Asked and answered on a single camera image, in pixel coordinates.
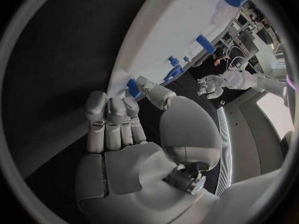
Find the white robotic arm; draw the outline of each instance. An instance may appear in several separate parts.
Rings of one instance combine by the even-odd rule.
[[[275,79],[269,79],[261,74],[250,74],[248,71],[231,69],[221,75],[209,75],[197,80],[200,88],[198,95],[209,93],[208,99],[215,99],[222,95],[223,87],[233,90],[253,88],[259,92],[269,92],[287,100],[286,84]]]

